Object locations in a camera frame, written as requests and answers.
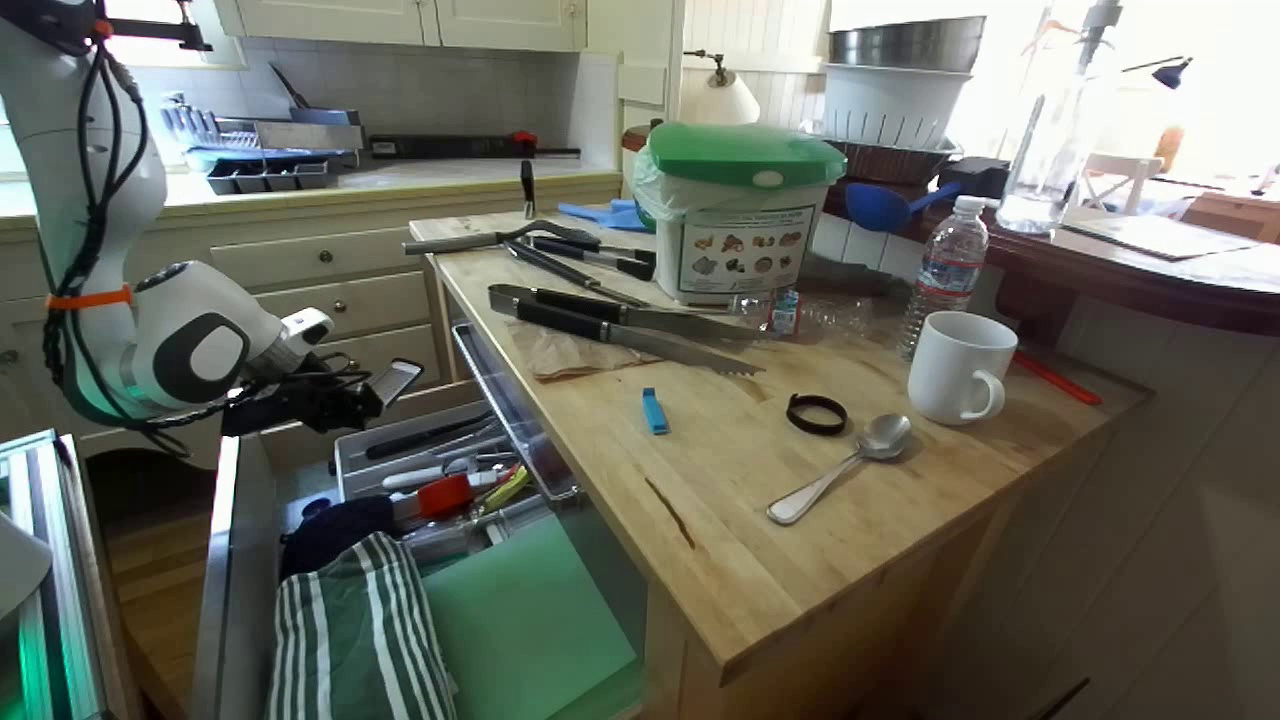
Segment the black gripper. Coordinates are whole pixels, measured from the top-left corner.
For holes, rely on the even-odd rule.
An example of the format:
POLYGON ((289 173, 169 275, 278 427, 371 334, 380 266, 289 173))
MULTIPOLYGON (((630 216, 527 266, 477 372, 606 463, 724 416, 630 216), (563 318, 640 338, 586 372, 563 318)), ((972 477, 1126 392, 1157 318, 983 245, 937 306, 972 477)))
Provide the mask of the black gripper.
POLYGON ((281 382, 244 388, 223 402, 228 436, 266 430, 299 418, 314 430, 365 427, 384 402, 365 379, 289 374, 281 382))

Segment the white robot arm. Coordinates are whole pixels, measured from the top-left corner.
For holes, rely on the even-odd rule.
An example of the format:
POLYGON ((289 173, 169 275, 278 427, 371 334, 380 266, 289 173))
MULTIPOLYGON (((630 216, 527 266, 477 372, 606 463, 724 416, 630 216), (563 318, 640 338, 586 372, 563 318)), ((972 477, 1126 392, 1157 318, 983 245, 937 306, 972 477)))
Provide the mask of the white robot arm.
POLYGON ((171 18, 124 18, 109 0, 0 0, 0 93, 36 200, 46 366, 109 427, 161 436, 220 416, 232 430, 299 418, 365 427, 390 409, 361 366, 331 366, 329 315, 271 315, 206 258, 139 279, 129 256, 161 220, 169 173, 116 36, 209 52, 188 0, 171 18))

